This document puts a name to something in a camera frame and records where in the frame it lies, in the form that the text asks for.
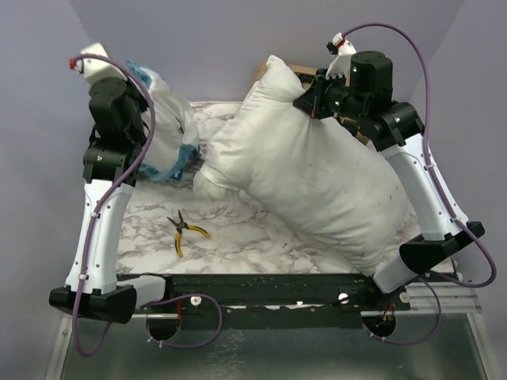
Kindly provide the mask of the white pillowcase blue trim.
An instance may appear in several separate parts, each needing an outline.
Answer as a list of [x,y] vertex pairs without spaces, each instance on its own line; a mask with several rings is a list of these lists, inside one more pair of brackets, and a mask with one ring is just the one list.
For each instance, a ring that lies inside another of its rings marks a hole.
[[126,65],[145,85],[154,103],[154,137],[139,170],[153,181],[179,181],[185,167],[200,158],[193,110],[157,72],[131,60]]

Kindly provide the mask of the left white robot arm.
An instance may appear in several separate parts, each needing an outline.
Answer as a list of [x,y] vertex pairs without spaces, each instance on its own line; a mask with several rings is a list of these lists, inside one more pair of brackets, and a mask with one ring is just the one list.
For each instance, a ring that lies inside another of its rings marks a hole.
[[95,82],[89,95],[94,126],[83,156],[82,230],[67,279],[50,291],[49,303],[76,317],[126,324],[144,303],[163,313],[175,301],[159,278],[119,282],[116,277],[120,230],[147,141],[142,114],[148,103],[121,78]]

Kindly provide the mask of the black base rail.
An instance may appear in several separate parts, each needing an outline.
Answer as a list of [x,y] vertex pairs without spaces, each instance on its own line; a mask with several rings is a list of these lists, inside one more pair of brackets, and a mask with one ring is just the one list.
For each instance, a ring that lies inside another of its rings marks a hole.
[[184,300],[180,307],[144,306],[139,315],[149,326],[165,329],[181,312],[184,330],[358,329],[365,316],[387,308],[410,309],[405,287],[385,295],[357,274],[165,274],[167,297],[205,295],[199,306]]

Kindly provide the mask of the white pillow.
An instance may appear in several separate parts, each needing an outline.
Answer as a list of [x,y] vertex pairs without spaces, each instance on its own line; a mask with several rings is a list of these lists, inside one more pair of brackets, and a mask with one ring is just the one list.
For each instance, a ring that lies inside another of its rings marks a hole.
[[369,276],[379,267],[409,204],[395,171],[335,119],[293,106],[300,80],[279,57],[208,141],[193,179],[202,198],[244,191],[297,233]]

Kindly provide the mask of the tan plastic toolbox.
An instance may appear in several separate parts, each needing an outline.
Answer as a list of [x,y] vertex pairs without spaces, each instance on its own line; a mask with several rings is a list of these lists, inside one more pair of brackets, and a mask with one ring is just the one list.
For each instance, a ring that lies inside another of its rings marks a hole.
[[[308,89],[310,87],[310,84],[313,82],[317,69],[291,63],[287,63],[287,66],[294,72],[296,77],[301,82],[302,87],[304,89]],[[267,72],[267,69],[267,60],[264,60],[258,66],[256,73],[253,76],[252,87],[254,87],[260,81],[260,79]],[[344,127],[356,140],[358,140],[364,146],[367,146],[369,144],[369,139],[360,133],[359,124],[356,121],[338,115],[334,115],[334,119],[336,119],[342,127]]]

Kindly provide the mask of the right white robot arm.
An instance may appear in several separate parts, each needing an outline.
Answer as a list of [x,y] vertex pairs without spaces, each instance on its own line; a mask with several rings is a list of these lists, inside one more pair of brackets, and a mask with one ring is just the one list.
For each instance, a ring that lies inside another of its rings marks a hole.
[[415,210],[421,232],[399,248],[398,257],[378,270],[364,289],[365,303],[381,310],[392,292],[434,266],[478,242],[485,233],[456,204],[425,138],[415,107],[392,98],[393,63],[379,51],[341,52],[319,69],[304,95],[294,101],[313,119],[340,116],[356,121],[402,183]]

